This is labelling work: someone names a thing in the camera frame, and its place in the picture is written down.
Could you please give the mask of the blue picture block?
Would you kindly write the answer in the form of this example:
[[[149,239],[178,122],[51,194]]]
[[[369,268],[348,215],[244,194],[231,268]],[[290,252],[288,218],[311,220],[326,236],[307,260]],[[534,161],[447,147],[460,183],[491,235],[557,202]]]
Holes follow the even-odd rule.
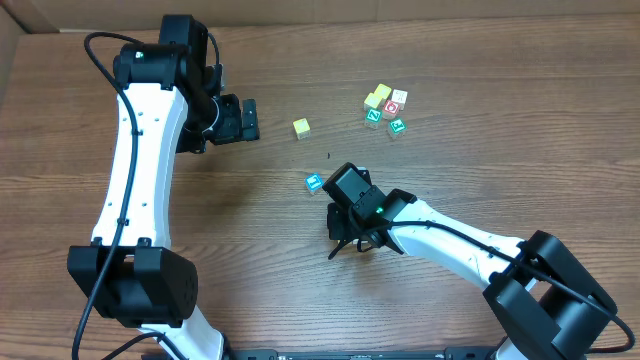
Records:
[[[305,178],[305,185],[311,194],[315,194],[323,187],[324,181],[319,174],[313,173]]]

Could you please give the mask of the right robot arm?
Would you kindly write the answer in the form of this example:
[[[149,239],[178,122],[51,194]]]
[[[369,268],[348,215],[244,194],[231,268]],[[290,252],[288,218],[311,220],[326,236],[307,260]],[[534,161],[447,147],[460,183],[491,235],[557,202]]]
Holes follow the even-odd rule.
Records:
[[[387,247],[433,261],[477,286],[506,333],[494,359],[583,359],[617,306],[555,236],[491,234],[415,195],[382,192],[364,168],[341,166],[324,184],[329,237],[359,251]]]

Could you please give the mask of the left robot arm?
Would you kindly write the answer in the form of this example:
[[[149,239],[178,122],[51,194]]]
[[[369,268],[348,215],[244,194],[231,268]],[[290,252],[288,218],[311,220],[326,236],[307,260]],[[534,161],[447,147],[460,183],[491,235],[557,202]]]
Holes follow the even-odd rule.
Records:
[[[166,15],[155,43],[124,37],[104,76],[118,132],[104,206],[67,269],[87,312],[138,330],[171,359],[229,359],[198,308],[195,265],[175,253],[168,210],[176,156],[259,138],[256,103],[224,92],[219,48],[190,15]]]

